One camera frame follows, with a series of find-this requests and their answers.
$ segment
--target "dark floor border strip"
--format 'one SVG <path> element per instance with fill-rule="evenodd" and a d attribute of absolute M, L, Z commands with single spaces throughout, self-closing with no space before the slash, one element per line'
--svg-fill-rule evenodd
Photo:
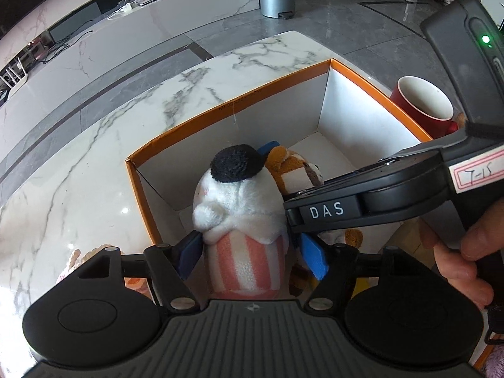
<path fill-rule="evenodd" d="M 369 4 L 422 4 L 422 5 L 427 4 L 427 5 L 430 5 L 429 3 L 418 3 L 418 2 L 412 2 L 412 1 L 380 1 L 380 2 L 374 1 L 374 2 L 369 2 L 369 3 L 362 2 L 362 3 L 357 3 L 357 4 L 361 5 L 362 7 L 366 7 L 367 9 L 374 11 L 374 12 L 378 13 L 379 15 L 382 15 L 383 17 L 388 18 L 389 20 L 392 20 L 396 24 L 399 24 L 400 26 L 404 27 L 405 29 L 411 31 L 413 34 L 418 35 L 420 38 L 423 38 L 425 40 L 425 37 L 422 34 L 419 34 L 415 30 L 411 29 L 410 27 L 405 26 L 402 22 L 395 20 L 395 18 L 389 17 L 388 15 L 386 15 L 378 10 L 375 10 L 372 7 L 368 7 L 368 5 Z"/>
<path fill-rule="evenodd" d="M 51 128 L 49 128 L 46 132 L 44 132 L 27 150 L 25 150 L 21 156 L 8 168 L 6 169 L 5 173 L 0 176 L 0 183 L 2 183 L 5 178 L 14 170 L 14 168 L 21 163 L 21 161 L 32 151 L 34 150 L 44 139 L 46 139 L 49 135 L 52 134 L 55 130 L 57 130 L 61 125 L 63 125 L 67 120 L 69 120 L 72 116 L 74 116 L 77 112 L 80 112 L 83 110 L 85 107 L 87 107 L 90 103 L 92 103 L 94 100 L 98 99 L 101 97 L 103 94 L 106 92 L 110 91 L 112 88 L 116 87 L 120 83 L 130 79 L 131 77 L 135 76 L 136 74 L 142 72 L 143 70 L 152 67 L 153 65 L 156 65 L 158 62 L 161 62 L 167 58 L 172 57 L 173 55 L 180 54 L 181 52 L 185 50 L 190 50 L 192 51 L 193 54 L 195 54 L 198 58 L 200 58 L 203 62 L 212 59 L 213 55 L 210 54 L 208 51 L 206 51 L 203 47 L 201 47 L 199 44 L 195 43 L 194 41 L 190 44 L 184 45 L 183 47 L 179 47 L 173 51 L 170 51 L 164 55 L 161 55 L 160 57 L 152 60 L 151 62 L 147 62 L 146 64 L 142 65 L 141 67 L 138 67 L 137 69 L 134 69 L 133 71 L 129 72 L 126 74 L 124 77 L 119 78 L 115 82 L 111 83 L 110 85 L 106 86 L 104 89 L 100 90 L 96 94 L 94 94 L 92 97 L 89 99 L 85 100 L 82 102 L 79 106 L 74 108 L 71 112 L 69 112 L 67 115 L 62 117 L 59 121 L 57 121 Z"/>

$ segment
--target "label sticker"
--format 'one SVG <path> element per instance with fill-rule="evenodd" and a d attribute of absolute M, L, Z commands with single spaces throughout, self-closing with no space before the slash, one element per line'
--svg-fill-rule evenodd
<path fill-rule="evenodd" d="M 504 179 L 504 145 L 450 166 L 457 193 Z"/>

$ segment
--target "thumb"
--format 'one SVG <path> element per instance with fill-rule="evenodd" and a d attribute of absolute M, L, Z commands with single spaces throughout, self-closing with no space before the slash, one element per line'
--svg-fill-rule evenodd
<path fill-rule="evenodd" d="M 461 242 L 462 256 L 476 261 L 504 247 L 504 198 L 494 203 Z"/>

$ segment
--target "black plush hat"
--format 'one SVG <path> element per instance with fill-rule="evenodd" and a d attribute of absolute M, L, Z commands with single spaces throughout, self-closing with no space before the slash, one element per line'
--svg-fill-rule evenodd
<path fill-rule="evenodd" d="M 210 163 L 210 174 L 217 182 L 241 182 L 258 174 L 265 161 L 252 146 L 230 146 L 215 155 Z"/>

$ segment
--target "white plush toy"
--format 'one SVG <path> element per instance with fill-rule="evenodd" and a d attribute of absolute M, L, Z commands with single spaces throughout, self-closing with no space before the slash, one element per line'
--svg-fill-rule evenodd
<path fill-rule="evenodd" d="M 192 220 L 202 232 L 214 297 L 274 298 L 287 252 L 283 198 L 248 145 L 215 156 L 194 197 Z"/>

